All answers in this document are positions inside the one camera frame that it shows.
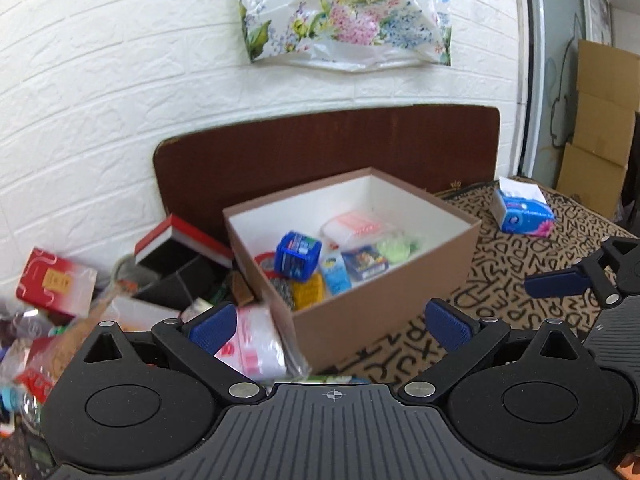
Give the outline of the yellow scrub sponge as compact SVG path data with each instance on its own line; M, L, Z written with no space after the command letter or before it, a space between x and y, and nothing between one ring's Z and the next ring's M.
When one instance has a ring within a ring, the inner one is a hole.
M324 299L323 278L319 272L314 272L308 281L291 283L294 310L301 311L318 304Z

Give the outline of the red blue card pack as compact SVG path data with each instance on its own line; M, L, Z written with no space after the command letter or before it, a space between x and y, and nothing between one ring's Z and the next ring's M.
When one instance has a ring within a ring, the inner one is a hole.
M375 278L390 266L388 261L372 245L342 252L342 256L349 276L356 282Z

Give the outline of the blue white cream tube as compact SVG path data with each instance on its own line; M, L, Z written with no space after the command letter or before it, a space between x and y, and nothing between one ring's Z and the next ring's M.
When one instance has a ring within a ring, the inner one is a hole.
M340 252L330 252L319 264L326 288L332 296L347 292L352 288L345 260Z

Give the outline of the pink printed zip bag pack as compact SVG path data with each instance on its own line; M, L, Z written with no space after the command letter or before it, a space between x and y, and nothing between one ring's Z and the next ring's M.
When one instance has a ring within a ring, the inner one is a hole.
M394 229L371 211L352 210L328 220L321 233L335 246L350 249L372 244Z

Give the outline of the steel wool scrubber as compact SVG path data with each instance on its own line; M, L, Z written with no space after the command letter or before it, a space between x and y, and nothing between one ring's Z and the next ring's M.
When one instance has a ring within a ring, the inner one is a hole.
M288 305L291 311L296 309L295 300L292 293L290 282L286 278L272 278L271 285L278 292L283 301Z

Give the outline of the blue green gum box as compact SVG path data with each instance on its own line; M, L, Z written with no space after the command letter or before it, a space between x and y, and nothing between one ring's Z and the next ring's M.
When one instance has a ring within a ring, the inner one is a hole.
M285 278L306 283L318 266L321 249L320 240L299 232L288 232L277 246L274 270Z

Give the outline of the red black open gift box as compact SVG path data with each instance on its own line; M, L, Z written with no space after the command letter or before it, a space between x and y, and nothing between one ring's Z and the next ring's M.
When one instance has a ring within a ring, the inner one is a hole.
M183 311L198 298L214 296L233 269L233 252L170 214L134 246L134 263L158 276L134 298Z

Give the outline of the blue tissue pack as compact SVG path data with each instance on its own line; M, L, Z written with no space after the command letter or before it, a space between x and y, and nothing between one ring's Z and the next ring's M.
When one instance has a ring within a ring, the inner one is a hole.
M538 185L500 177L489 207L508 234L548 237L555 215Z

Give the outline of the cardboard boxes in background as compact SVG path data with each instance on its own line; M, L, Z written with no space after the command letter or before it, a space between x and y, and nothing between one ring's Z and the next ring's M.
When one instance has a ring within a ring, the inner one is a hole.
M639 117L638 55L582 40L578 46L574 136L556 190L613 218Z

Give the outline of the large brown cardboard box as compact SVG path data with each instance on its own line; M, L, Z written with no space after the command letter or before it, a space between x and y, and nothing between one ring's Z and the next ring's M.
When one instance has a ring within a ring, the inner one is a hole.
M236 262L296 372L320 372L468 276L480 219L373 168L224 210Z

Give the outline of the red white patterned box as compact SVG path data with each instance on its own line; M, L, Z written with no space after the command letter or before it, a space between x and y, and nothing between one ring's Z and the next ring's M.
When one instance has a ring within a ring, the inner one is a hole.
M86 318L98 271L41 248L30 253L16 286L16 298L39 309Z

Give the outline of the dark brown wooden board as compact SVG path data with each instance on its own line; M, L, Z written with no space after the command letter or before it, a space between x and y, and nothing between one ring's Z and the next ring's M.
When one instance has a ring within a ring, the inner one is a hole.
M424 104L262 119L160 142L152 162L168 214L228 240L224 209L375 168L427 192L492 180L498 108Z

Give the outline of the floral plastic bag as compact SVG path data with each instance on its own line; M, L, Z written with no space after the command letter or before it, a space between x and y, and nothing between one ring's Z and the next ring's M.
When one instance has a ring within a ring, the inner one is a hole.
M450 0L239 0L254 63L372 72L449 65Z

